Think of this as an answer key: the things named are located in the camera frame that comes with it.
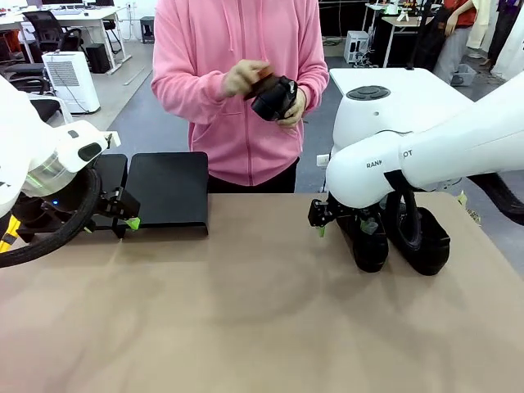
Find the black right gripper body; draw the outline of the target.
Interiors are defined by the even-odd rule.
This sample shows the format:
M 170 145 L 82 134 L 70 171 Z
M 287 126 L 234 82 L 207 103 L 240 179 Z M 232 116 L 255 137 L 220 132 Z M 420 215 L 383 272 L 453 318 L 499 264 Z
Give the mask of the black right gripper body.
M 334 219 L 343 217 L 358 217 L 363 221 L 366 221 L 372 217 L 377 217 L 377 212 L 373 207 L 357 209 L 345 206 L 339 201 L 333 199 L 327 200 L 327 209 Z

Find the person's left hand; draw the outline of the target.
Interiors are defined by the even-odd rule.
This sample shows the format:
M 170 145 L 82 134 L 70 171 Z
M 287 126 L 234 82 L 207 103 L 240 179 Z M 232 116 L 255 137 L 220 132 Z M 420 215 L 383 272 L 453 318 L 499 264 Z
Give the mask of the person's left hand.
M 306 108 L 306 96 L 301 88 L 296 90 L 296 99 L 293 105 L 287 110 L 284 117 L 278 121 L 278 124 L 284 128 L 295 127 L 302 119 Z

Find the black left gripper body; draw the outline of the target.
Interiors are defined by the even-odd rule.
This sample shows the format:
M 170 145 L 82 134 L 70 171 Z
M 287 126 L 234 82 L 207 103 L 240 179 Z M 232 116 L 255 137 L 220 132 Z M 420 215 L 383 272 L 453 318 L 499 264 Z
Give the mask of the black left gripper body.
M 18 233 L 53 233 L 77 212 L 82 203 L 80 195 L 57 192 L 45 197 L 29 197 L 24 193 L 16 201 Z

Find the person's right hand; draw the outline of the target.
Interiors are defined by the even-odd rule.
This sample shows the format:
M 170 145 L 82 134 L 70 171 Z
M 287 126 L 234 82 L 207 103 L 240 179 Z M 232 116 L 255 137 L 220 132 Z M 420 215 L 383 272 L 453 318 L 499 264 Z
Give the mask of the person's right hand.
M 264 61 L 240 60 L 224 76 L 221 94 L 224 97 L 247 95 L 269 71 L 269 63 Z

